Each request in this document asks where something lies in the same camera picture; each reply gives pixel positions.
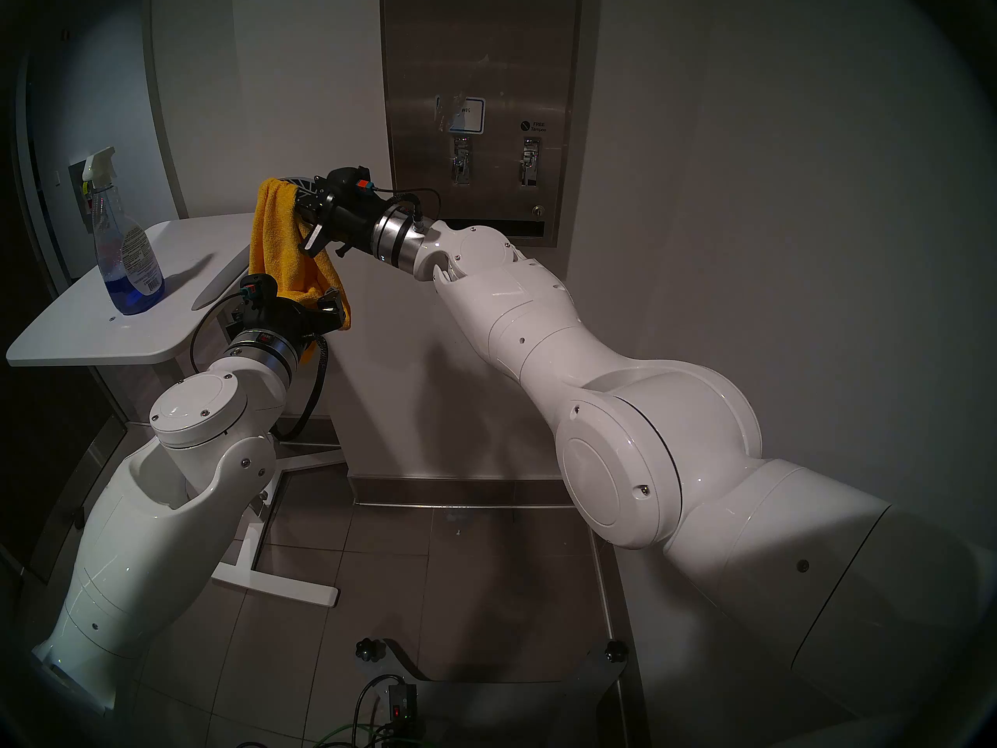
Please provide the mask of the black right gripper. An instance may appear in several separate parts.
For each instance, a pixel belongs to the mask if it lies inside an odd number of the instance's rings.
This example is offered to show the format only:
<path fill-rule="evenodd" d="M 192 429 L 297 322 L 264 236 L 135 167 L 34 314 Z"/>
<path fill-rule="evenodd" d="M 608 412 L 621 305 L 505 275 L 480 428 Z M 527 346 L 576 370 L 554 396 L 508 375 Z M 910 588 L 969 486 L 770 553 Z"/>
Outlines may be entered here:
<path fill-rule="evenodd" d="M 287 176 L 285 182 L 295 187 L 294 205 L 306 230 L 298 244 L 305 255 L 318 255 L 330 242 L 340 242 L 337 251 L 343 256 L 350 248 L 370 255 L 375 228 L 384 217 L 390 203 L 375 194 L 347 192 L 339 198 L 335 192 L 318 192 L 320 176 Z"/>

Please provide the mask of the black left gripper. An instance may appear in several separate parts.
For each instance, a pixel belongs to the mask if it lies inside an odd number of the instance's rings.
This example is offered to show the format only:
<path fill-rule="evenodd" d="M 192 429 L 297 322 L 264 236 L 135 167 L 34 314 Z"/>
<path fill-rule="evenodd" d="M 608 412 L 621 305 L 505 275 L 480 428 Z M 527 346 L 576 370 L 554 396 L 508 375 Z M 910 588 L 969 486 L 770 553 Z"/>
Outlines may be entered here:
<path fill-rule="evenodd" d="M 307 359 L 317 335 L 347 328 L 347 308 L 342 292 L 329 287 L 315 308 L 302 304 L 264 304 L 255 309 L 242 305 L 242 319 L 233 323 L 233 337 L 247 330 L 261 330 L 282 337 L 298 359 Z"/>

